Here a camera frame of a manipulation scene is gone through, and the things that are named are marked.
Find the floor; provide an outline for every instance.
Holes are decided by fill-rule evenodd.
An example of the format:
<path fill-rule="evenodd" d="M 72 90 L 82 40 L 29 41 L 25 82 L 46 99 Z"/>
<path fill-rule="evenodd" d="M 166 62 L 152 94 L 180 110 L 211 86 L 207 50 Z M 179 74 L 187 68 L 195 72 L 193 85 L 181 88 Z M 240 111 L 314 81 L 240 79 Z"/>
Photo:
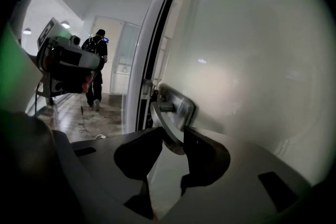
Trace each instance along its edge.
<path fill-rule="evenodd" d="M 97 112 L 88 106 L 85 94 L 73 93 L 54 106 L 49 106 L 38 118 L 52 130 L 64 132 L 70 142 L 91 140 L 99 134 L 107 137 L 121 135 L 121 98 L 121 95 L 103 93 Z"/>

